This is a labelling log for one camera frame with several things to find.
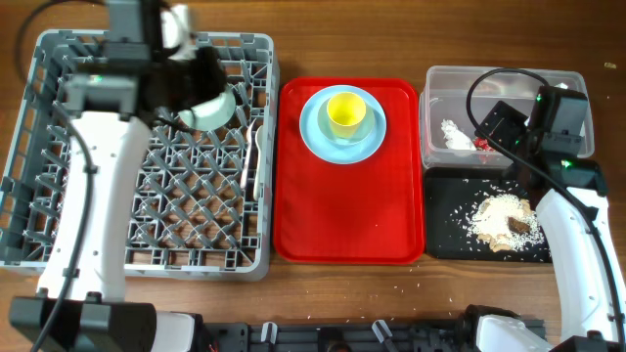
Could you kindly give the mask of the white napkin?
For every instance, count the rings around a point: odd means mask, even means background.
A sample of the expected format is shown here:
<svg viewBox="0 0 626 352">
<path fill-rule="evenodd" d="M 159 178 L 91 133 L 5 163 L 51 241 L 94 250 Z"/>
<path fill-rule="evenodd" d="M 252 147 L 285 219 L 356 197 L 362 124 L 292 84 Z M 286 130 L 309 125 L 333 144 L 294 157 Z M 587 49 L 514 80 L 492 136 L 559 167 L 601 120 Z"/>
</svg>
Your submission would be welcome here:
<svg viewBox="0 0 626 352">
<path fill-rule="evenodd" d="M 443 119 L 441 130 L 444 134 L 445 146 L 448 149 L 460 151 L 476 150 L 472 139 L 462 132 L 452 120 Z"/>
</svg>

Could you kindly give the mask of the green bowl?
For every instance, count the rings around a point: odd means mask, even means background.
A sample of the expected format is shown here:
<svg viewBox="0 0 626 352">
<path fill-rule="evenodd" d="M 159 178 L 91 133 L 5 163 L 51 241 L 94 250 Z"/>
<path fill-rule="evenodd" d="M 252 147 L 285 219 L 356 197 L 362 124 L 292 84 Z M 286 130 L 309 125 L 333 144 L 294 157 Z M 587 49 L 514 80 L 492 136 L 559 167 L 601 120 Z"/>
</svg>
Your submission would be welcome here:
<svg viewBox="0 0 626 352">
<path fill-rule="evenodd" d="M 178 112 L 190 128 L 210 132 L 225 125 L 236 109 L 236 99 L 229 86 L 216 98 Z"/>
</svg>

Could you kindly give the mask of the rice and food scraps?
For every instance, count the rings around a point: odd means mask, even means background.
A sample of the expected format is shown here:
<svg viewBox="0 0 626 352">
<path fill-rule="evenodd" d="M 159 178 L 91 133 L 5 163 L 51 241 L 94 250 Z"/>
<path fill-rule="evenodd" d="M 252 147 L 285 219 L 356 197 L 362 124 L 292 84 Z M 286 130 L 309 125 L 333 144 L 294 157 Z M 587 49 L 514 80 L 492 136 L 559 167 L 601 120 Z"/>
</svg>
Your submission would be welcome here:
<svg viewBox="0 0 626 352">
<path fill-rule="evenodd" d="M 462 244 L 470 251 L 522 253 L 547 242 L 530 202 L 514 181 L 463 179 L 469 192 L 449 211 L 447 224 L 461 231 Z"/>
</svg>

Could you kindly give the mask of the white plastic spoon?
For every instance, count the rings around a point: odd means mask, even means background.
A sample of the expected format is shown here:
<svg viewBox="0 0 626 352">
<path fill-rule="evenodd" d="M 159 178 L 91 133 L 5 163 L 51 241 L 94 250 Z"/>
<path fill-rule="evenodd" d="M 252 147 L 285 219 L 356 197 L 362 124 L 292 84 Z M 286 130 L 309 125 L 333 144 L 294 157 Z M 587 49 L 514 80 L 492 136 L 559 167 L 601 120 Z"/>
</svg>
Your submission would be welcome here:
<svg viewBox="0 0 626 352">
<path fill-rule="evenodd" d="M 255 145 L 257 149 L 257 159 L 256 159 L 256 167 L 255 167 L 255 178 L 253 184 L 253 199 L 260 199 L 260 181 L 261 181 L 261 165 L 263 159 L 263 135 L 264 135 L 264 126 L 260 125 L 255 134 Z"/>
</svg>

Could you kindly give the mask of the red strawberry snack wrapper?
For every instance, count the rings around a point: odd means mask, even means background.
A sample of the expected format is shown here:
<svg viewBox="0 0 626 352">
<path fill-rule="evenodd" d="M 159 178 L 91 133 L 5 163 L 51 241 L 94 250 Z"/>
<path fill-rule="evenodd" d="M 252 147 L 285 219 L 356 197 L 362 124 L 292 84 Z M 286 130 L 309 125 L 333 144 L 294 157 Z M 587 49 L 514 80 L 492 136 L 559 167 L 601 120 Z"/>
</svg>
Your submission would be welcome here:
<svg viewBox="0 0 626 352">
<path fill-rule="evenodd" d="M 495 149 L 493 149 L 493 148 L 489 145 L 488 141 L 487 141 L 486 139 L 484 139 L 484 138 L 479 138 L 479 137 L 476 137 L 476 138 L 474 138 L 474 139 L 473 139 L 473 141 L 472 141 L 472 142 L 473 142 L 473 145 L 475 146 L 475 148 L 476 148 L 478 151 L 480 151 L 480 152 L 488 152 L 488 153 L 494 153 L 494 152 L 496 152 L 496 150 L 495 150 Z"/>
</svg>

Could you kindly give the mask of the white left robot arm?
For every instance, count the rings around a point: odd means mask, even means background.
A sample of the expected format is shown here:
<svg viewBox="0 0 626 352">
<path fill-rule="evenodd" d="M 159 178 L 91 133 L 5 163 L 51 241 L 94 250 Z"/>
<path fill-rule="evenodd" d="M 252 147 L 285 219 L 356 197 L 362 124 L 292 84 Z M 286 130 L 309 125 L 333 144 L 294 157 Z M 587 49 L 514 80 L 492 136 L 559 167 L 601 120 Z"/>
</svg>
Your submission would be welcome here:
<svg viewBox="0 0 626 352">
<path fill-rule="evenodd" d="M 202 351 L 198 314 L 160 312 L 125 298 L 123 255 L 135 180 L 158 110 L 212 103 L 232 110 L 217 52 L 185 61 L 164 50 L 80 65 L 59 117 L 71 143 L 64 207 L 52 255 L 32 297 L 11 303 L 11 325 L 41 351 Z"/>
</svg>

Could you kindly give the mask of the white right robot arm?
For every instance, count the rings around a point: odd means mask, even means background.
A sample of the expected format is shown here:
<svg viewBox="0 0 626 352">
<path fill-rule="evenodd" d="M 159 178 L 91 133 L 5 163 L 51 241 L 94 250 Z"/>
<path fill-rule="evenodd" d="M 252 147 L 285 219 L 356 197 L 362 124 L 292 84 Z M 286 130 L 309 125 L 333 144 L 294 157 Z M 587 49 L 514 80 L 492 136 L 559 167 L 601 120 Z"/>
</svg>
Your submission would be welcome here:
<svg viewBox="0 0 626 352">
<path fill-rule="evenodd" d="M 565 346 L 625 348 L 625 283 L 608 227 L 600 166 L 577 155 L 585 99 L 536 100 L 526 116 L 498 102 L 477 135 L 512 160 L 547 239 Z"/>
</svg>

